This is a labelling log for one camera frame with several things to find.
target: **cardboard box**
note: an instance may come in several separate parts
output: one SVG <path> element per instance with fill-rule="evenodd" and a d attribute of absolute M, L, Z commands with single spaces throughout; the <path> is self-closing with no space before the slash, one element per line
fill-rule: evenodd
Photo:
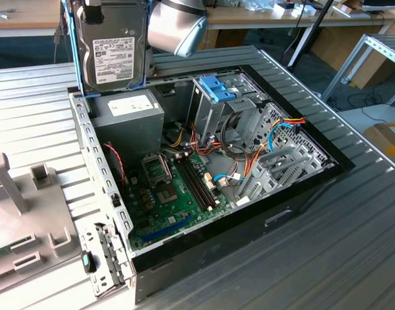
<path fill-rule="evenodd" d="M 347 14 L 362 13 L 359 1 L 356 0 L 341 0 L 338 3 L 337 8 Z"/>
<path fill-rule="evenodd" d="M 395 162 L 395 123 L 376 124 L 364 132 L 364 137 Z"/>

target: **red cable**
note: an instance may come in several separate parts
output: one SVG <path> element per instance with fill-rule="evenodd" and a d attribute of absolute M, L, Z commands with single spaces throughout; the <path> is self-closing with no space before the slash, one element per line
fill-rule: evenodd
<path fill-rule="evenodd" d="M 118 152 L 112 146 L 110 146 L 109 144 L 106 144 L 106 143 L 104 143 L 104 145 L 114 152 L 114 154 L 118 158 L 118 161 L 120 162 L 120 167 L 121 167 L 121 171 L 122 171 L 122 185 L 124 186 L 125 172 L 124 172 L 124 167 L 122 165 L 122 159 L 121 159 L 120 155 L 118 154 Z"/>

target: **hard drive label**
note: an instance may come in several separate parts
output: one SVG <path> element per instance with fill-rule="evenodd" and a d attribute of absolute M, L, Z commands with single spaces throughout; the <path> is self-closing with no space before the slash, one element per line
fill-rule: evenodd
<path fill-rule="evenodd" d="M 99 39 L 92 45 L 97 84 L 133 78 L 134 37 Z"/>

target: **power supply label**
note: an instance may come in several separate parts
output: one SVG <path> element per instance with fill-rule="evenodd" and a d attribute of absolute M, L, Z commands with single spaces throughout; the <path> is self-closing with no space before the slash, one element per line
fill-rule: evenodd
<path fill-rule="evenodd" d="M 115 99 L 108 102 L 108 107 L 113 116 L 120 116 L 154 108 L 146 95 Z"/>
<path fill-rule="evenodd" d="M 134 37 L 120 37 L 92 42 L 97 84 L 133 78 L 134 41 Z"/>

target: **motherboard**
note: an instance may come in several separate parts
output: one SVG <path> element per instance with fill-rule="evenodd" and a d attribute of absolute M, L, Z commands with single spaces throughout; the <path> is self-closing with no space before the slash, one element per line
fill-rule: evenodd
<path fill-rule="evenodd" d="M 127 172 L 122 196 L 134 224 L 129 235 L 134 251 L 231 209 L 199 155 L 186 154 L 168 160 L 148 156 Z"/>

